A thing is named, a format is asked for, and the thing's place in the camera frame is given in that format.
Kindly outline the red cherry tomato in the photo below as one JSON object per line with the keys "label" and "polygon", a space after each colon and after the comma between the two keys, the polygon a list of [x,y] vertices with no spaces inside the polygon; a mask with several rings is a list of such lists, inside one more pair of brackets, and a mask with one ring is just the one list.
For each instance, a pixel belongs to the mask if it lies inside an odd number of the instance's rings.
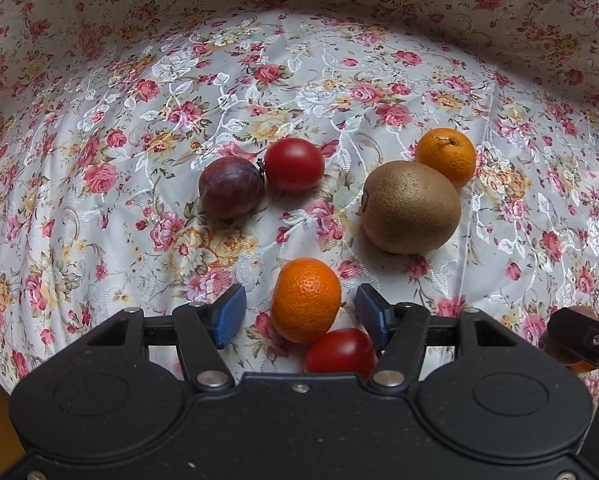
{"label": "red cherry tomato", "polygon": [[354,373],[368,380],[377,365],[373,342],[357,328],[342,328],[315,341],[305,355],[306,374]]}
{"label": "red cherry tomato", "polygon": [[314,188],[323,177],[324,169],[321,151],[304,139],[276,141],[264,155],[264,171],[269,184],[284,192],[304,192]]}

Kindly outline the brown kiwi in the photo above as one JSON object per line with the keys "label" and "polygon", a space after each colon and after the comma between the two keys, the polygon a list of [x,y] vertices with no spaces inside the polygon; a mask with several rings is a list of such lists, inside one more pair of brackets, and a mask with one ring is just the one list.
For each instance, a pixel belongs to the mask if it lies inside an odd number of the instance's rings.
{"label": "brown kiwi", "polygon": [[426,254],[443,246],[461,220],[456,188],[419,162],[394,160],[365,180],[360,203],[365,235],[384,252]]}

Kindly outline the dark purple round plum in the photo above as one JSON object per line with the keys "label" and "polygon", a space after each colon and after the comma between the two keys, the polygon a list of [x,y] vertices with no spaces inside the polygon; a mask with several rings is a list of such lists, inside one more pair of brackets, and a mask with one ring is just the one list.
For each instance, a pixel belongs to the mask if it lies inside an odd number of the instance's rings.
{"label": "dark purple round plum", "polygon": [[203,209],[211,217],[240,217],[264,198],[264,176],[243,157],[222,156],[202,171],[198,194]]}

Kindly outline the orange mandarin with stem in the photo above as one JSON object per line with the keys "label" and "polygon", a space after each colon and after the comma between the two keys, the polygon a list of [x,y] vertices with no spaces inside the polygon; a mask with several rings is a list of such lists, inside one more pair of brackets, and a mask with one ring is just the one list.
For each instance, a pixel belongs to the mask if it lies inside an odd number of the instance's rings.
{"label": "orange mandarin with stem", "polygon": [[417,162],[445,176],[455,188],[472,180],[477,155],[473,142],[458,130],[435,128],[423,134],[415,147]]}

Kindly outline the dark red plum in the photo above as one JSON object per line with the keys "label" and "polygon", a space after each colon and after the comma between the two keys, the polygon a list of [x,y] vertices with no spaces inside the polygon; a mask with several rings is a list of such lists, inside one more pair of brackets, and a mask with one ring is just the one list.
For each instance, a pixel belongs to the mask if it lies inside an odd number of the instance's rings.
{"label": "dark red plum", "polygon": [[540,336],[539,349],[568,368],[578,361],[586,361],[581,355],[583,331],[580,325],[584,316],[599,321],[599,315],[584,304],[552,312],[546,330]]}

